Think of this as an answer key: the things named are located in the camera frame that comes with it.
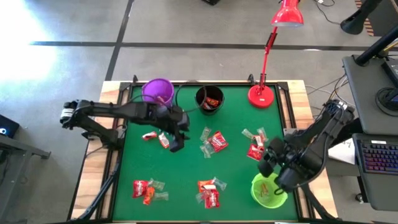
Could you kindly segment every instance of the lamp base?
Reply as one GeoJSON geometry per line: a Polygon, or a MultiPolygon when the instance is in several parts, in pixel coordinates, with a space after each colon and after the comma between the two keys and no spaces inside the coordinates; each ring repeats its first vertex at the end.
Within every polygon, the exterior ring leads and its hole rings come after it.
{"type": "Polygon", "coordinates": [[[267,108],[274,102],[274,92],[265,86],[262,94],[259,95],[259,85],[254,85],[248,92],[249,102],[256,108],[267,108]]]}

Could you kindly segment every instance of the rgb keyboard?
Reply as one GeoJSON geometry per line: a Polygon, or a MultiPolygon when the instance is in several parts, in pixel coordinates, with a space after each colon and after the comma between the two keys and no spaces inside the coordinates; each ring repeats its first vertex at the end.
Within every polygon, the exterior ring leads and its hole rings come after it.
{"type": "Polygon", "coordinates": [[[358,140],[358,147],[365,172],[398,175],[398,145],[358,140]]]}

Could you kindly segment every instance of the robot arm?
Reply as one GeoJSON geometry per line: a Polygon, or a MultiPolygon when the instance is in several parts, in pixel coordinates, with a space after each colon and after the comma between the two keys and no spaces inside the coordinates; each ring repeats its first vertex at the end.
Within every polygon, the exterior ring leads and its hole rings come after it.
{"type": "Polygon", "coordinates": [[[151,102],[128,102],[124,105],[95,103],[87,100],[66,102],[60,122],[63,128],[80,127],[86,130],[83,136],[98,136],[101,142],[110,146],[118,145],[118,132],[106,129],[89,116],[123,118],[140,125],[152,125],[173,136],[170,151],[177,152],[184,147],[184,140],[189,139],[180,131],[189,131],[189,117],[178,106],[167,108],[151,102]]]}
{"type": "Polygon", "coordinates": [[[259,162],[260,173],[268,177],[276,164],[280,165],[275,183],[286,192],[313,181],[325,168],[333,140],[343,126],[354,119],[353,112],[354,108],[338,100],[328,101],[320,119],[308,129],[271,141],[259,162]]]}

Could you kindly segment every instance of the black floor stripe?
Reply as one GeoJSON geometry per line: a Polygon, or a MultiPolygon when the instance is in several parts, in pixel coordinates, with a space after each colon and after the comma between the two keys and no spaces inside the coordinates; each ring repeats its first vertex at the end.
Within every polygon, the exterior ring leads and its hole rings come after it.
{"type": "MultiPolygon", "coordinates": [[[[189,43],[122,43],[122,47],[190,48],[190,49],[264,49],[262,44],[189,44],[189,43]]],[[[273,45],[273,50],[365,51],[367,46],[273,45]]]]}
{"type": "Polygon", "coordinates": [[[113,47],[115,42],[74,42],[74,41],[33,41],[29,45],[34,46],[58,46],[58,47],[113,47]]]}
{"type": "Polygon", "coordinates": [[[124,33],[126,32],[127,23],[129,22],[129,17],[130,17],[130,12],[131,12],[133,2],[134,2],[134,0],[129,0],[129,2],[127,3],[126,11],[124,12],[124,16],[123,16],[123,21],[120,26],[118,38],[116,40],[116,45],[113,49],[111,61],[109,62],[108,71],[106,71],[105,81],[112,80],[114,68],[116,66],[116,61],[118,60],[120,47],[121,47],[121,44],[122,44],[122,41],[124,38],[124,33]]]}

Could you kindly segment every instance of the green bowl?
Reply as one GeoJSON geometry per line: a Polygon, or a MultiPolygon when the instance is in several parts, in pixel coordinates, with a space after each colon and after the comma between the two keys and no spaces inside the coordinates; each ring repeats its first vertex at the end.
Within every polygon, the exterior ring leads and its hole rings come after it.
{"type": "Polygon", "coordinates": [[[283,192],[280,195],[274,194],[275,190],[278,189],[278,185],[274,182],[277,176],[278,175],[275,173],[272,173],[269,177],[263,177],[261,174],[257,174],[251,182],[251,196],[263,207],[279,208],[287,199],[286,192],[283,192]],[[268,189],[268,195],[265,197],[261,197],[262,184],[265,184],[268,189]]]}

